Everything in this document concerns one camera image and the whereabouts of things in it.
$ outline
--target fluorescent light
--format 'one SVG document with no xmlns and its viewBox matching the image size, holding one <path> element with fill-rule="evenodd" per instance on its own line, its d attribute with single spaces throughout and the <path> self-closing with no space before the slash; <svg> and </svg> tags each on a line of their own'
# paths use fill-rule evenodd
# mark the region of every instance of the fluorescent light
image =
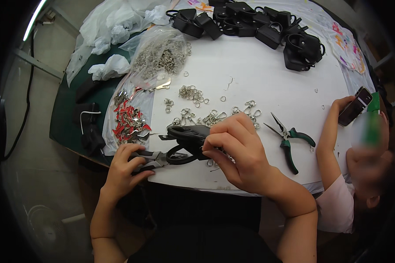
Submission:
<svg viewBox="0 0 395 263">
<path fill-rule="evenodd" d="M 37 9 L 35 10 L 32 18 L 31 18 L 31 21 L 29 21 L 28 28 L 26 29 L 25 35 L 23 36 L 24 41 L 28 38 L 29 31 L 31 31 L 31 27 L 34 24 L 35 19 L 37 19 L 37 15 L 46 1 L 47 0 L 41 0 L 40 4 L 38 5 Z"/>
</svg>

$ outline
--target pink shirt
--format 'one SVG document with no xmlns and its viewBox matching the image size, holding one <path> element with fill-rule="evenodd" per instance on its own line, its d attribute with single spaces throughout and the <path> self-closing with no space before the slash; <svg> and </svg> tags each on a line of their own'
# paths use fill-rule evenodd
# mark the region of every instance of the pink shirt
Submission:
<svg viewBox="0 0 395 263">
<path fill-rule="evenodd" d="M 352 233 L 354 187 L 342 174 L 317 199 L 318 229 L 326 232 Z"/>
</svg>

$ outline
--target white table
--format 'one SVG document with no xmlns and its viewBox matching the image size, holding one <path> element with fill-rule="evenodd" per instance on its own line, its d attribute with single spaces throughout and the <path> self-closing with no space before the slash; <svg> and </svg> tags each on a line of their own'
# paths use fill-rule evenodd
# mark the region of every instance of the white table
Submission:
<svg viewBox="0 0 395 263">
<path fill-rule="evenodd" d="M 222 35 L 213 41 L 209 37 L 188 40 L 192 45 L 192 55 L 187 58 L 183 71 L 189 76 L 173 77 L 168 90 L 155 92 L 152 128 L 153 133 L 166 134 L 166 126 L 173 118 L 180 117 L 183 108 L 190 108 L 197 117 L 206 117 L 212 109 L 231 115 L 233 106 L 244 110 L 244 103 L 255 100 L 253 108 L 262 111 L 257 118 L 258 129 L 269 163 L 300 184 L 311 184 L 321 180 L 315 152 L 310 152 L 309 144 L 302 139 L 290 139 L 293 161 L 299 173 L 289 170 L 283 150 L 279 147 L 282 138 L 268 129 L 263 123 L 275 128 L 270 112 L 287 127 L 306 133 L 317 143 L 323 123 L 333 100 L 348 95 L 347 86 L 336 57 L 327 54 L 307 72 L 297 72 L 285 68 L 283 47 L 272 50 L 254 37 L 229 37 Z M 194 85 L 209 98 L 209 104 L 194 104 L 179 97 L 182 85 Z M 171 113 L 165 113 L 164 99 L 174 101 Z M 335 155 L 342 173 L 347 172 L 345 153 L 350 145 L 350 126 L 338 128 Z M 151 151 L 167 151 L 176 145 L 175 140 L 162 141 L 157 135 L 150 136 Z M 222 171 L 212 171 L 216 167 L 206 166 L 207 161 L 193 161 L 186 165 L 168 165 L 156 170 L 149 181 L 173 186 L 200 189 L 237 190 L 230 184 Z"/>
</svg>

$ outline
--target concrete floor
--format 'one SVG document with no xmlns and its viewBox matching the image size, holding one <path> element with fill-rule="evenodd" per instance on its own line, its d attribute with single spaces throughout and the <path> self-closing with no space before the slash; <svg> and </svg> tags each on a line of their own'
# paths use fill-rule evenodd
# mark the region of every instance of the concrete floor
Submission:
<svg viewBox="0 0 395 263">
<path fill-rule="evenodd" d="M 79 27 L 91 10 L 102 0 L 57 0 Z M 39 25 L 35 33 L 35 58 L 58 71 L 64 71 L 76 42 L 76 32 L 61 18 L 51 25 Z M 23 50 L 30 52 L 30 41 Z M 31 66 L 15 58 L 3 93 L 6 100 L 7 147 L 20 129 L 26 109 L 26 90 Z M 21 229 L 35 240 L 27 224 L 29 210 L 36 205 L 52 209 L 57 219 L 84 213 L 77 178 L 78 156 L 49 139 L 49 127 L 59 79 L 35 68 L 30 92 L 31 108 L 24 131 L 11 157 L 2 164 L 3 183 L 13 205 Z M 284 218 L 267 199 L 262 202 L 260 234 L 276 250 Z M 64 262 L 93 262 L 88 223 L 85 219 L 65 225 L 67 252 Z"/>
</svg>

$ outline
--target person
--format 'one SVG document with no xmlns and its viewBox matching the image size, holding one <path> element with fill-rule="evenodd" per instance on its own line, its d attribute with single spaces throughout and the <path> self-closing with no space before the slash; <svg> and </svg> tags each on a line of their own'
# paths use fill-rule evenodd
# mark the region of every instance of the person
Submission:
<svg viewBox="0 0 395 263">
<path fill-rule="evenodd" d="M 334 155 L 338 115 L 355 99 L 348 96 L 332 103 L 316 148 L 324 192 L 316 199 L 318 229 L 327 232 L 372 233 L 384 221 L 395 194 L 395 155 L 388 150 L 389 129 L 384 113 L 381 143 L 372 149 L 347 151 L 352 183 L 346 183 Z"/>
<path fill-rule="evenodd" d="M 235 163 L 215 147 L 223 147 Z M 131 176 L 138 165 L 145 163 L 142 157 L 127 161 L 131 153 L 139 149 L 144 147 L 137 144 L 120 145 L 111 162 L 107 180 L 101 188 L 90 225 L 97 263 L 127 261 L 114 239 L 116 226 L 113 214 L 120 198 L 141 180 L 155 174 L 155 171 L 144 171 Z M 202 151 L 219 165 L 229 182 L 249 193 L 268 197 L 285 215 L 284 233 L 276 255 L 250 229 L 235 225 L 179 225 L 157 229 L 128 258 L 129 263 L 316 262 L 316 202 L 305 187 L 269 164 L 261 140 L 248 116 L 244 113 L 236 114 L 214 125 Z"/>
</svg>

